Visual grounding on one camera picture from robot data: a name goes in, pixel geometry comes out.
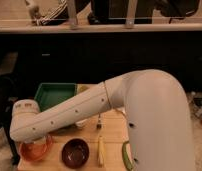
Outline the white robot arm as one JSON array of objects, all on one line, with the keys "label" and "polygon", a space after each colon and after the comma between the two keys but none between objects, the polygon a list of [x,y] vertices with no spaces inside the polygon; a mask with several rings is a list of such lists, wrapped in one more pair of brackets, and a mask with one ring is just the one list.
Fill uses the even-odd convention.
[{"label": "white robot arm", "polygon": [[10,137],[30,142],[120,107],[126,112],[134,171],[196,171],[186,93],[174,76],[156,69],[108,79],[43,112],[36,101],[19,100]]}]

